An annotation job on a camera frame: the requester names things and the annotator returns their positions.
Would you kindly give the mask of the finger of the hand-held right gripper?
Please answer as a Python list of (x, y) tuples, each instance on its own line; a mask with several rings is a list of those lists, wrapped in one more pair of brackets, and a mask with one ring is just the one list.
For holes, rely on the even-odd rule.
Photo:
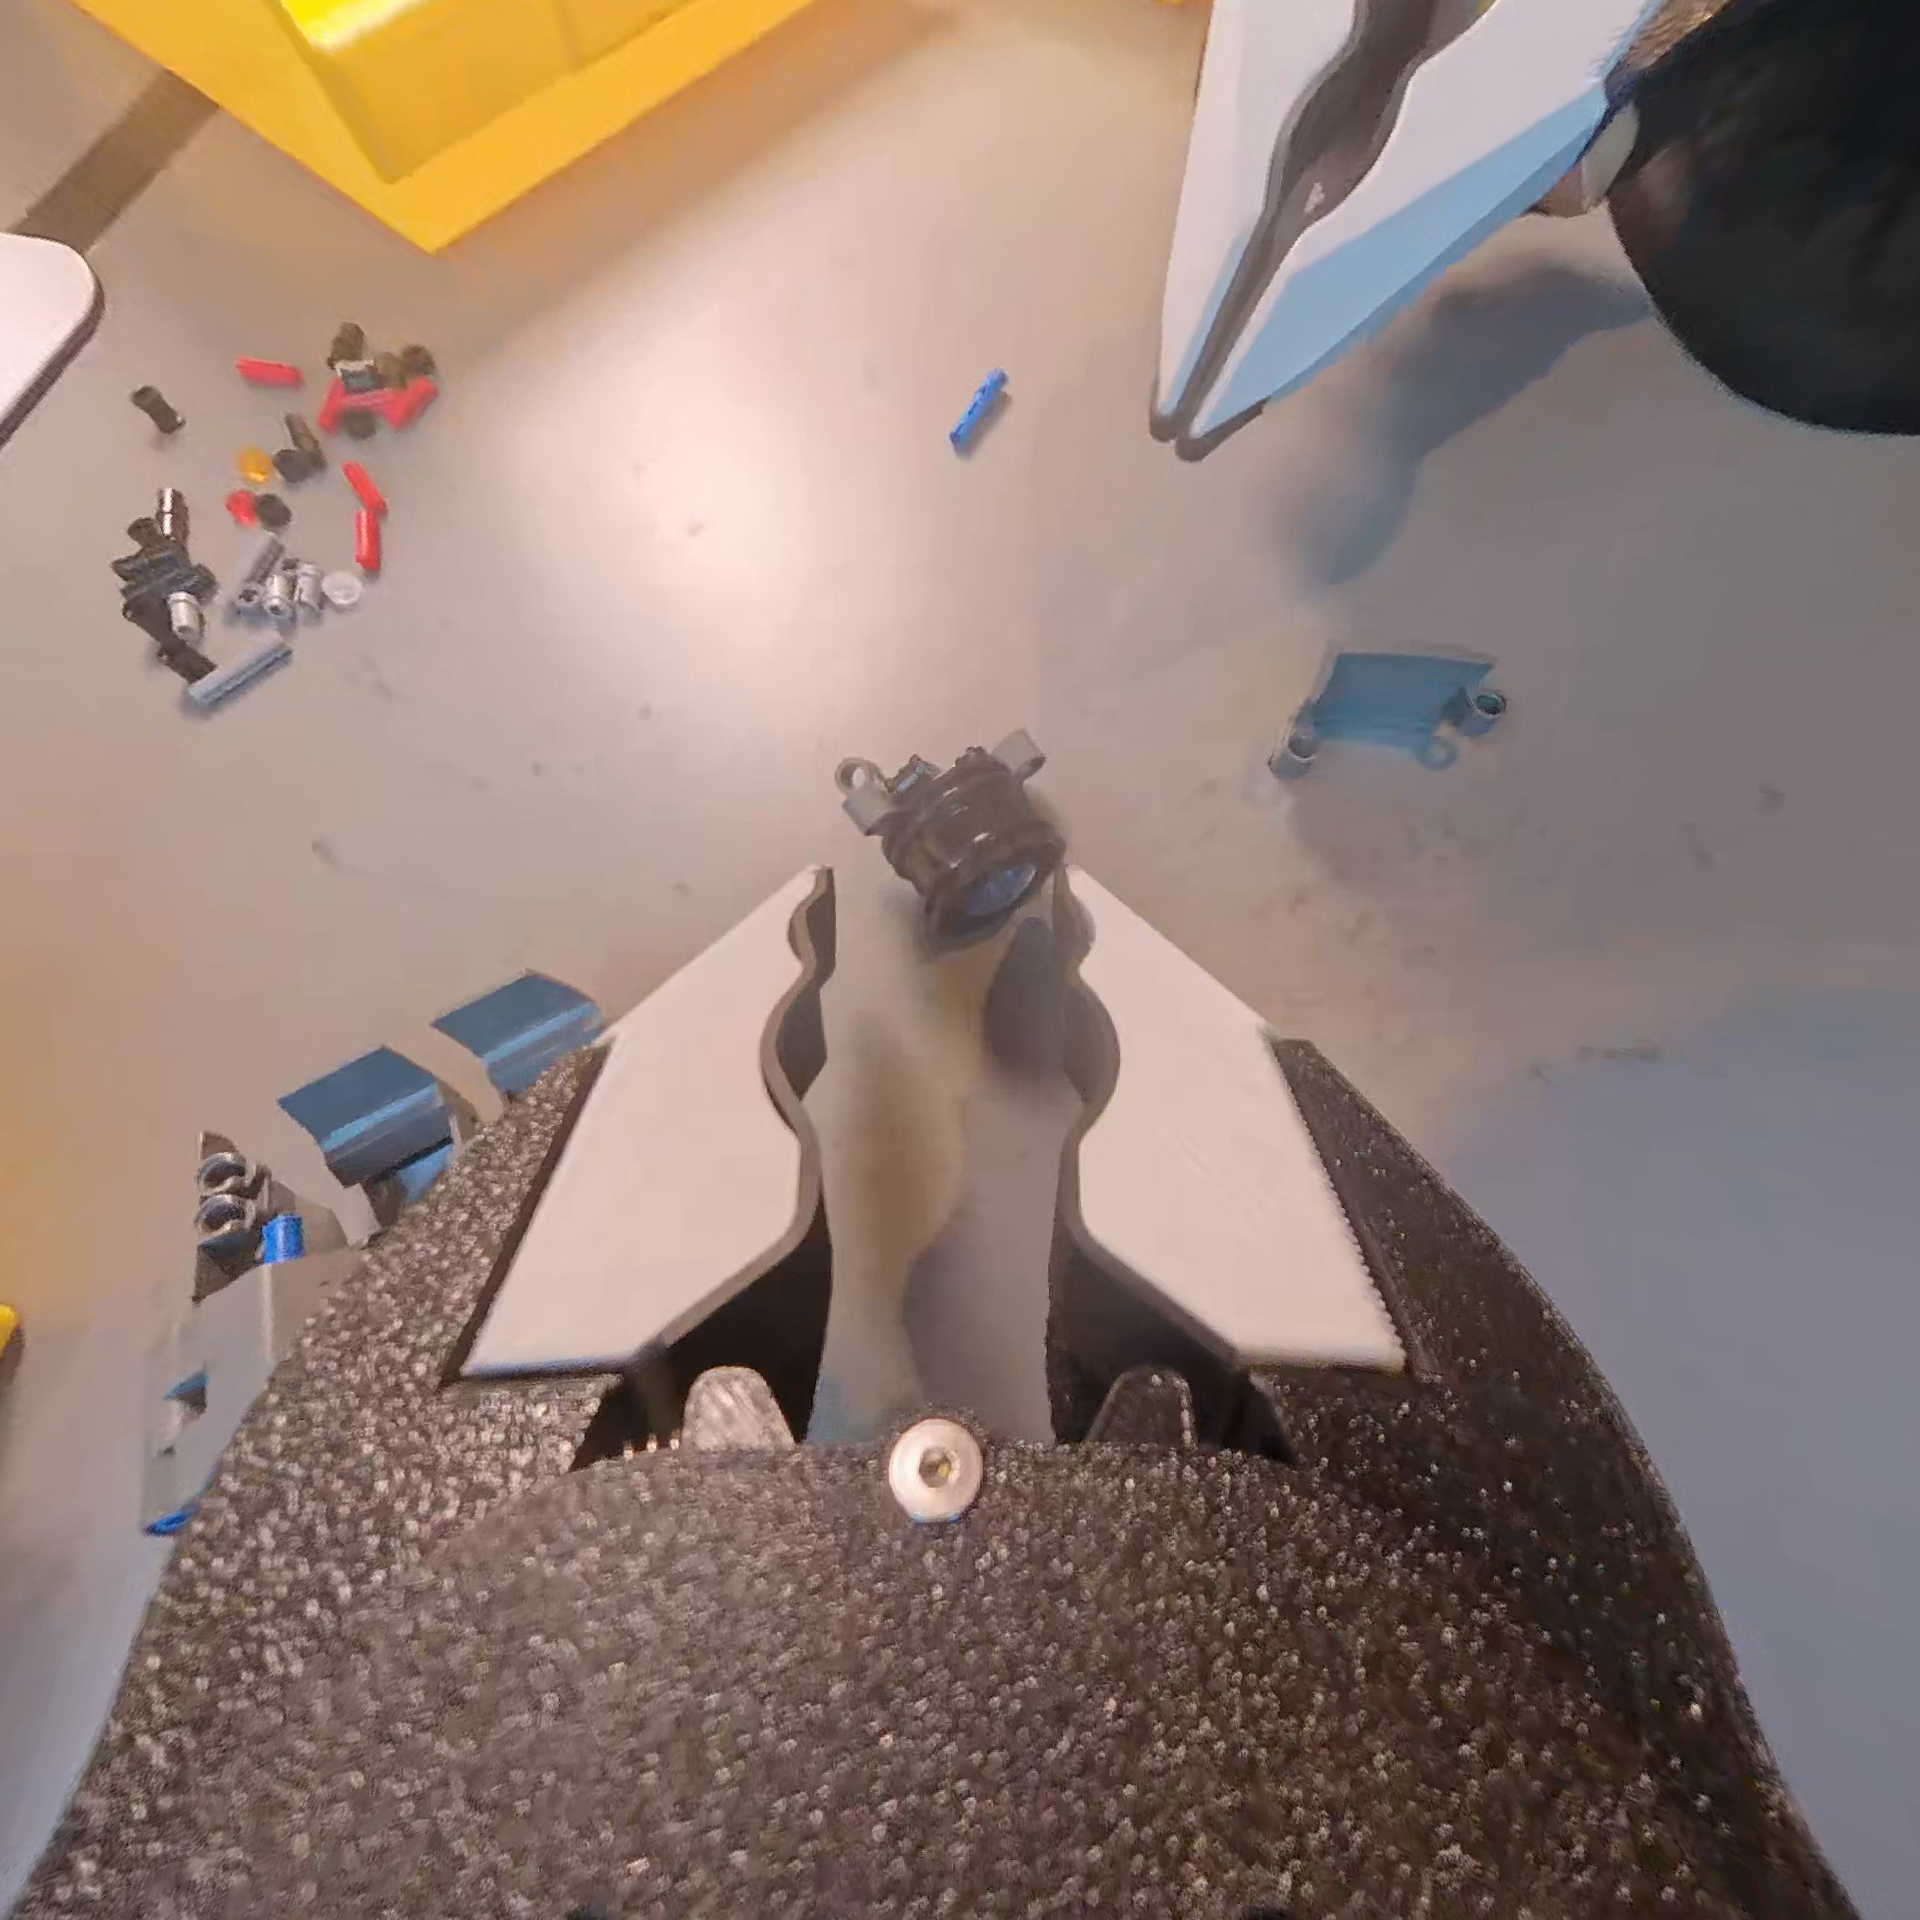
[(1298, 109), (1349, 52), (1356, 3), (1213, 3), (1159, 313), (1150, 428), (1195, 420), (1203, 372), (1256, 244), (1275, 156)]
[(1349, 52), (1275, 156), (1203, 372), (1205, 460), (1520, 214), (1591, 208), (1639, 129), (1610, 84), (1653, 3), (1356, 3)]

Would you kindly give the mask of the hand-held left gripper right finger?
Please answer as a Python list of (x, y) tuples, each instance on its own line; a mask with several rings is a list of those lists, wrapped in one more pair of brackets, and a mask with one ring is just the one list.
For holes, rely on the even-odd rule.
[(1261, 1374), (1402, 1379), (1407, 1341), (1250, 1004), (1069, 867), (1053, 886), (1079, 1102), (1046, 1265), (1046, 1397), (1091, 1438), (1123, 1377), (1187, 1382), (1206, 1443)]

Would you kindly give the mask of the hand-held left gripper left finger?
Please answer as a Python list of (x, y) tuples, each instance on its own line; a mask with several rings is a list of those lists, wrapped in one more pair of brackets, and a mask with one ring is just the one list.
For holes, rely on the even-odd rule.
[(831, 1236), (804, 1093), (824, 1068), (835, 883), (804, 867), (591, 1050), (452, 1363), (462, 1381), (654, 1379), (655, 1433), (744, 1369), (803, 1440)]

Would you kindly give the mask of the black round toy lens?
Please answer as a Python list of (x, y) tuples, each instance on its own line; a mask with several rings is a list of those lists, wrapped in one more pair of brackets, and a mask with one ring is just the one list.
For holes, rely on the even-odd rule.
[(1066, 834), (1026, 792), (1043, 765), (1024, 730), (947, 769), (923, 756), (893, 776), (870, 760), (837, 763), (844, 811), (914, 892), (928, 950), (988, 942), (1062, 867)]

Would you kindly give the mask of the grey curved brick panel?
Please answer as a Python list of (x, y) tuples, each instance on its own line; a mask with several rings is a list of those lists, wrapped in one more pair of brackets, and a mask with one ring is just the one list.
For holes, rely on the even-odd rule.
[(1316, 755), (1340, 741), (1442, 772), (1463, 741), (1491, 734), (1508, 714), (1491, 675), (1492, 662), (1476, 656), (1336, 651), (1286, 720), (1267, 771), (1306, 777)]

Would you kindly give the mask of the yellow plastic storage bin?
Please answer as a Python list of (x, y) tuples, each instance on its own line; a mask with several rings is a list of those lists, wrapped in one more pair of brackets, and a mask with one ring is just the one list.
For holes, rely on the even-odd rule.
[(79, 3), (439, 254), (803, 3)]

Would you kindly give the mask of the pile of small brick parts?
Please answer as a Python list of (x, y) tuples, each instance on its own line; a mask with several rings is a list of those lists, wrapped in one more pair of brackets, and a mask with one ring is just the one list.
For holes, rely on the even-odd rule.
[(176, 475), (162, 481), (112, 556), (117, 611), (146, 643), (189, 717), (210, 717), (285, 670), (302, 641), (351, 617), (389, 558), (394, 504), (380, 461), (442, 400), (431, 349), (376, 349), (340, 322), (323, 358), (240, 355), (261, 444), (240, 445), (207, 525)]

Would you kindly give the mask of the white flat pad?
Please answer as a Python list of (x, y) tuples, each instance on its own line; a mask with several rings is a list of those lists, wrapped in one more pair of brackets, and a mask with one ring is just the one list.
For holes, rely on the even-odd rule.
[(2, 230), (2, 445), (90, 344), (104, 292), (83, 251)]

